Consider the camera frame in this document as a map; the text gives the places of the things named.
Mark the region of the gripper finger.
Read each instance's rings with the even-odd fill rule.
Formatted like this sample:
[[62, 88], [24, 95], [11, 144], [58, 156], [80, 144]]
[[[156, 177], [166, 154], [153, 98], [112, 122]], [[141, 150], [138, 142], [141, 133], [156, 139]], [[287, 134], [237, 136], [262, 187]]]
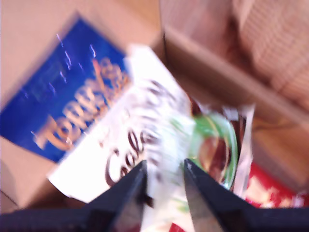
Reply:
[[139, 232], [146, 202], [147, 163], [141, 161], [90, 203], [92, 232]]
[[218, 184], [190, 159], [184, 161], [184, 184], [196, 232], [249, 232], [251, 206]]

